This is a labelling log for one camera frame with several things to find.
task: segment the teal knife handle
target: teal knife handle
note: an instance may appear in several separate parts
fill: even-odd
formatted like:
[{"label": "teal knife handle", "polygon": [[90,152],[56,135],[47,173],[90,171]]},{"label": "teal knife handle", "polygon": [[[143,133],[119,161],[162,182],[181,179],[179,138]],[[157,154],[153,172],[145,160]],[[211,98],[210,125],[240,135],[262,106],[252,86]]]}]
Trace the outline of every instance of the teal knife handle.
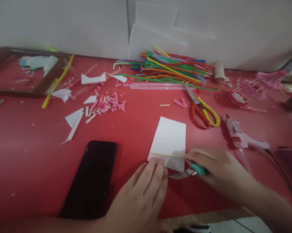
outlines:
[{"label": "teal knife handle", "polygon": [[192,164],[190,166],[193,170],[195,170],[199,175],[206,175],[207,173],[209,173],[209,171],[202,167],[201,165],[198,165],[196,163]]}]

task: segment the utility knife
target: utility knife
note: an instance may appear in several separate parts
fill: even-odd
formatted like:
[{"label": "utility knife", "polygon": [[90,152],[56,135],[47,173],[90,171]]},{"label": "utility knife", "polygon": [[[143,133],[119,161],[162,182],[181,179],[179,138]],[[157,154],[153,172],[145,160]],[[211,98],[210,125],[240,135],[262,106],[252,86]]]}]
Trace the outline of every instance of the utility knife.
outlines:
[{"label": "utility knife", "polygon": [[183,178],[186,178],[186,177],[189,177],[189,176],[193,176],[193,175],[196,175],[196,174],[198,174],[198,175],[206,175],[208,173],[209,173],[209,171],[206,168],[194,163],[187,170],[185,170],[183,172],[180,172],[180,173],[177,173],[175,175],[172,175],[172,176],[170,176],[170,178],[173,178],[173,179],[176,179],[176,180],[180,180],[180,179],[183,179]]}]

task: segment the yellow scissors handle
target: yellow scissors handle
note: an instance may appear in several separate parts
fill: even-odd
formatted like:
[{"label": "yellow scissors handle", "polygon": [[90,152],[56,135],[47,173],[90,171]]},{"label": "yellow scissors handle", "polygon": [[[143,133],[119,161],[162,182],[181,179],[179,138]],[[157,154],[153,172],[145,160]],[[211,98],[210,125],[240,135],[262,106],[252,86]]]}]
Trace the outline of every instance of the yellow scissors handle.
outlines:
[{"label": "yellow scissors handle", "polygon": [[210,119],[210,117],[208,116],[208,113],[205,109],[203,109],[203,113],[204,115],[206,116],[206,118],[210,121],[211,123],[211,126],[212,127],[217,127],[219,124],[220,124],[220,119],[219,119],[219,116],[217,115],[217,113],[211,108],[209,107],[206,103],[204,103],[203,100],[201,100],[200,97],[197,97],[197,100],[200,101],[200,103],[205,107],[207,108],[215,117],[215,123],[212,122],[212,120]]}]

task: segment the left hand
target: left hand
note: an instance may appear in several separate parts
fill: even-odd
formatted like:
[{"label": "left hand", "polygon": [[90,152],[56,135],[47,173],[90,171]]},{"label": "left hand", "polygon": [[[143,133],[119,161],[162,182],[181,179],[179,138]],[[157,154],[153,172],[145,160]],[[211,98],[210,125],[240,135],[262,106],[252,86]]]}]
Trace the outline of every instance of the left hand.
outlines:
[{"label": "left hand", "polygon": [[168,186],[164,162],[154,157],[142,164],[121,188],[106,215],[106,232],[173,232],[157,221]]}]

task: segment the smartphone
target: smartphone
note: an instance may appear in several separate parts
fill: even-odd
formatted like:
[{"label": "smartphone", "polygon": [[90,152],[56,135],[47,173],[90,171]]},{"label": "smartphone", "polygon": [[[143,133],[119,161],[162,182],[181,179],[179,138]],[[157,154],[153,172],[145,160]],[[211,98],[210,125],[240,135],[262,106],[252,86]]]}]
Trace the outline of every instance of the smartphone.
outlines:
[{"label": "smartphone", "polygon": [[90,141],[68,192],[60,217],[97,219],[106,210],[118,144]]}]

